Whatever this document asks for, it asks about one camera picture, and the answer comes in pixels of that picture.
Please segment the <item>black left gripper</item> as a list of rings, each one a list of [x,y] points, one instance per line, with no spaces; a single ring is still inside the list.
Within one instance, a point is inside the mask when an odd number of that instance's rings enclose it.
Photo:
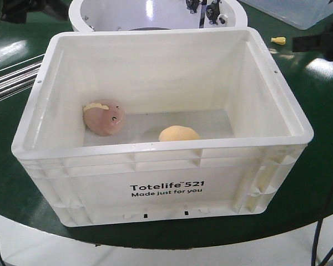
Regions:
[[[68,20],[68,5],[59,0],[3,1],[2,21],[26,21],[27,14],[43,12],[59,21]]]

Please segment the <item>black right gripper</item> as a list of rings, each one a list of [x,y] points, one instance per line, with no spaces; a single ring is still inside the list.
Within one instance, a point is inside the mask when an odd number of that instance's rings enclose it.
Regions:
[[[322,52],[324,58],[333,62],[333,22],[321,34],[294,37],[293,52]]]

